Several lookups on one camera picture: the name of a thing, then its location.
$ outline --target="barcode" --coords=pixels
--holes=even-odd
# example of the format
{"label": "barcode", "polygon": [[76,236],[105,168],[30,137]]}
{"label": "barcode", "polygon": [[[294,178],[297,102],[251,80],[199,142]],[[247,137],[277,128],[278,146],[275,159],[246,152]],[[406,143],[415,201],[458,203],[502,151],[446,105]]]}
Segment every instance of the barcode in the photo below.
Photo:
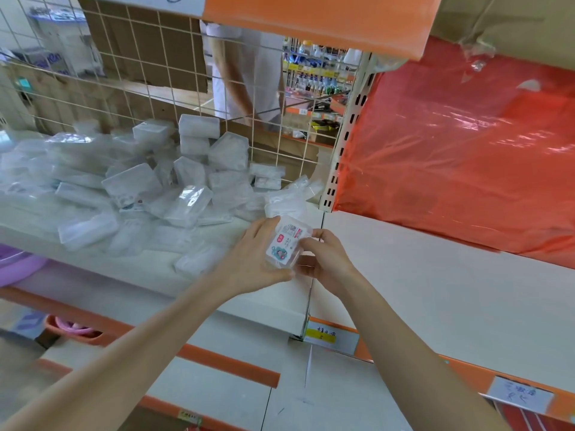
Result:
{"label": "barcode", "polygon": [[295,225],[289,224],[284,227],[284,233],[293,235],[297,231]]}

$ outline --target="person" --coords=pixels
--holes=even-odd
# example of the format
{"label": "person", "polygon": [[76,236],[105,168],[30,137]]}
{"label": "person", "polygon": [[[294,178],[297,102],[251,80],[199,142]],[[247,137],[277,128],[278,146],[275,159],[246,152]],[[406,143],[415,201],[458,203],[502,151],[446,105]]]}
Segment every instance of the person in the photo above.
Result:
{"label": "person", "polygon": [[214,61],[215,115],[279,131],[284,102],[284,37],[204,22]]}
{"label": "person", "polygon": [[[212,272],[93,362],[44,391],[2,431],[116,430],[210,313],[230,298],[293,277],[290,269],[274,269],[264,258],[278,221],[251,224]],[[316,229],[313,237],[319,240],[300,241],[314,255],[301,256],[297,270],[316,278],[345,305],[414,431],[510,431],[495,409],[399,318],[333,233]]]}

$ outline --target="white shelf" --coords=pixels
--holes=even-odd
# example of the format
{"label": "white shelf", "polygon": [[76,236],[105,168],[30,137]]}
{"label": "white shelf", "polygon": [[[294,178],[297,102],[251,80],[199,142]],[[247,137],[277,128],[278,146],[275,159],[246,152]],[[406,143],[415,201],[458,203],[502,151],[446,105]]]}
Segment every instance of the white shelf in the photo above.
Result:
{"label": "white shelf", "polygon": [[[132,326],[174,299],[56,261],[15,287]],[[216,311],[187,343],[279,372],[288,338],[288,333]]]}
{"label": "white shelf", "polygon": [[311,348],[289,342],[262,431],[411,430],[373,364]]}
{"label": "white shelf", "polygon": [[[42,359],[77,369],[94,360],[103,349],[59,340]],[[262,384],[176,357],[147,395],[235,427],[259,431],[270,390]]]}
{"label": "white shelf", "polygon": [[[344,212],[324,228],[437,353],[575,392],[575,270]],[[354,327],[314,283],[310,315]]]}
{"label": "white shelf", "polygon": [[[138,257],[109,257],[101,243],[68,252],[56,236],[32,226],[35,218],[19,209],[0,207],[0,242],[169,297],[176,297],[190,284],[173,268],[180,254],[144,251]],[[323,212],[308,203],[308,218],[310,226],[319,228]],[[230,224],[202,227],[202,232],[206,236],[239,237],[247,227],[246,221],[235,218]],[[306,319],[310,286],[308,279],[298,276],[288,283],[235,297],[220,311],[299,335]]]}

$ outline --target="wire mesh grid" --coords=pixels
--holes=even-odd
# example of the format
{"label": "wire mesh grid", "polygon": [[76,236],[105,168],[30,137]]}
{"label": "wire mesh grid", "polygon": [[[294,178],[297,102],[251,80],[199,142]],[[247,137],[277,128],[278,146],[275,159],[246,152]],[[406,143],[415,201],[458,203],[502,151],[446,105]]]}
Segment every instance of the wire mesh grid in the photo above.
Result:
{"label": "wire mesh grid", "polygon": [[335,145],[358,63],[347,49],[103,0],[0,0],[0,47],[45,133],[215,115],[248,137],[250,159],[286,166],[284,184]]}

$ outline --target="white wall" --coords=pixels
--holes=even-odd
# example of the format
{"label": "white wall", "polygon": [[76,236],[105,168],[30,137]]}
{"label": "white wall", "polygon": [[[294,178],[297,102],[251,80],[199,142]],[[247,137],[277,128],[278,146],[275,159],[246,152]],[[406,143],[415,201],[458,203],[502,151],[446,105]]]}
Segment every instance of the white wall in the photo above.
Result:
{"label": "white wall", "polygon": [[0,47],[17,50],[41,46],[28,23],[26,12],[31,7],[50,7],[52,3],[62,5],[55,8],[70,6],[70,3],[80,7],[77,0],[0,0]]}

